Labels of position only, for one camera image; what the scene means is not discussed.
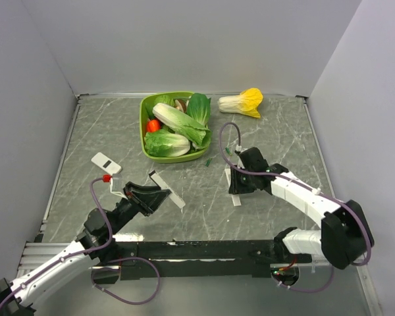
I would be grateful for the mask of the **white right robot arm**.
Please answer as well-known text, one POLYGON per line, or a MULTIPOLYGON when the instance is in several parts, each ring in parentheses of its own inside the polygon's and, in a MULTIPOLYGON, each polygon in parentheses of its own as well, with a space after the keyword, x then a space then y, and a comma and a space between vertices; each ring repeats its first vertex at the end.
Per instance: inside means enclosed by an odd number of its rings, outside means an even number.
POLYGON ((268 164, 256 147, 237 146, 235 153, 239 162, 230 168, 230 194, 265 191, 288 202, 318 226, 318 230, 290 227, 279 233, 274 246, 279 261, 289 262, 296 255, 307 254, 324 257, 333 267, 345 269, 371 252, 375 241, 358 202, 325 196, 286 167, 268 164))

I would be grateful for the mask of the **white remote battery cover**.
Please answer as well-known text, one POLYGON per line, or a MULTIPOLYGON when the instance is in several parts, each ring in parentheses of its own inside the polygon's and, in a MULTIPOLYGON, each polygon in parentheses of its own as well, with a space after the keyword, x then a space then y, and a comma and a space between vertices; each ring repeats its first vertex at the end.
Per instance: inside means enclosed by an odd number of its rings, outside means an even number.
POLYGON ((239 207, 241 206, 241 200, 238 191, 234 187, 234 183, 232 181, 232 173, 230 168, 225 168, 224 169, 224 174, 226 176, 226 180, 228 183, 228 194, 230 195, 232 199, 232 204, 234 207, 239 207))

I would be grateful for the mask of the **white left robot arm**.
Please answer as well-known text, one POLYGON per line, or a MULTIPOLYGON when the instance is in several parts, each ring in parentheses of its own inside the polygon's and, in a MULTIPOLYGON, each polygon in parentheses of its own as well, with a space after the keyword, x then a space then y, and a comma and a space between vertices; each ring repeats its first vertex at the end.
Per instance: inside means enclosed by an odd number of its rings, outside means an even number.
POLYGON ((114 235, 137 214, 152 215, 172 195, 166 185, 139 186, 128 182, 112 211, 102 208, 93 196, 84 228, 60 253, 26 275, 0 280, 0 315, 33 315, 35 305, 83 271, 116 261, 118 244, 114 235))

